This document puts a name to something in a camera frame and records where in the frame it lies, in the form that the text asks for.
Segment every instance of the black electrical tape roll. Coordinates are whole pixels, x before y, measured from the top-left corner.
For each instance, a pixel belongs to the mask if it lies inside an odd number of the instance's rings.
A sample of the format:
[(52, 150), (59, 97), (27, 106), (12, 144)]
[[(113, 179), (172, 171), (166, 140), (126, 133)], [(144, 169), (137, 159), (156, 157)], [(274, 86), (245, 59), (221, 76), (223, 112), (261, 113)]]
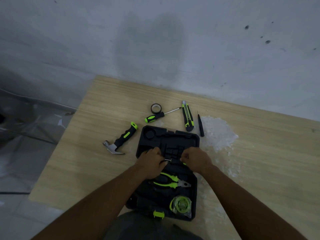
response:
[(161, 111), (162, 111), (162, 107), (161, 107), (160, 104), (153, 104), (153, 105), (151, 105), (151, 112), (152, 112), (154, 115), (157, 115), (157, 114), (161, 113)]

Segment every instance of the hammer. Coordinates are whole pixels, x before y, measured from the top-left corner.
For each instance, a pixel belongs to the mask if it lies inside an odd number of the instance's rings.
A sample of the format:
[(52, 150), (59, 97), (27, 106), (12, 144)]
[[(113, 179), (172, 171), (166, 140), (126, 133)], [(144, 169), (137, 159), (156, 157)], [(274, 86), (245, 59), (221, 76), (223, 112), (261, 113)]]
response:
[(106, 148), (108, 149), (109, 152), (111, 152), (112, 154), (124, 154), (123, 152), (117, 152), (117, 149), (122, 146), (127, 140), (129, 140), (133, 134), (137, 131), (138, 126), (134, 123), (131, 122), (131, 127), (130, 129), (126, 130), (121, 136), (120, 138), (116, 139), (114, 141), (113, 144), (110, 145), (110, 143), (105, 140), (103, 142), (103, 145), (106, 146)]

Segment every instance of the wooden table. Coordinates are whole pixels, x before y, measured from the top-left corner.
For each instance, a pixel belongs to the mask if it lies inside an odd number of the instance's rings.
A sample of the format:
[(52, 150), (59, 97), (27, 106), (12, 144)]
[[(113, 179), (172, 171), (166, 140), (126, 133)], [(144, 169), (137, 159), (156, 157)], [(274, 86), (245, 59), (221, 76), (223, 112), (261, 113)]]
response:
[[(30, 199), (68, 209), (135, 163), (140, 130), (119, 149), (125, 155), (108, 152), (104, 140), (114, 141), (130, 121), (141, 129), (151, 104), (160, 103), (167, 112), (182, 100), (194, 117), (197, 111), (219, 117), (239, 136), (232, 147), (218, 152), (214, 163), (224, 171), (236, 170), (234, 181), (306, 237), (320, 239), (320, 122), (102, 76), (94, 80)], [(158, 123), (185, 130), (181, 111)], [(204, 149), (213, 155), (212, 148)], [(198, 178), (196, 218), (167, 221), (204, 239), (240, 239), (213, 191)]]

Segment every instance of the toolbox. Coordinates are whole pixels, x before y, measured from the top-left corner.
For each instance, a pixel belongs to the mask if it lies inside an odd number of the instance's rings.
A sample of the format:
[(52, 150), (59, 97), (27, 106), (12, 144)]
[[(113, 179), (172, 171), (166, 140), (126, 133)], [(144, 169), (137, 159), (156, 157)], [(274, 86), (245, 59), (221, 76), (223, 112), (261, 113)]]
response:
[[(184, 221), (191, 221), (196, 216), (197, 204), (197, 177), (193, 172), (180, 161), (184, 149), (189, 147), (199, 147), (199, 136), (183, 131), (167, 131), (166, 128), (146, 125), (142, 128), (138, 143), (136, 157), (142, 152), (158, 147), (162, 156), (168, 160), (168, 164), (163, 169), (163, 173), (155, 179), (143, 181), (126, 202), (126, 207), (139, 211), (152, 217), (170, 217)], [(169, 183), (166, 175), (177, 176), (191, 186), (162, 187), (154, 181), (162, 184)], [(170, 205), (174, 197), (186, 196), (191, 200), (191, 214), (175, 214), (170, 210)]]

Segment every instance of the hand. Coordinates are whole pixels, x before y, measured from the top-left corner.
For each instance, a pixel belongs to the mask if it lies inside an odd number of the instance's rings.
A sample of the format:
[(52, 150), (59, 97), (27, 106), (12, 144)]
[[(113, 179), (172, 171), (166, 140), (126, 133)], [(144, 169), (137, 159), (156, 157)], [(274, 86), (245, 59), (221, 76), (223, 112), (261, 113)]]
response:
[(143, 152), (135, 163), (135, 166), (142, 170), (146, 179), (154, 179), (159, 176), (161, 171), (165, 168), (168, 162), (163, 161), (159, 147)]
[(202, 174), (208, 166), (213, 165), (208, 154), (198, 147), (185, 149), (180, 161), (185, 163), (193, 172), (200, 174)]

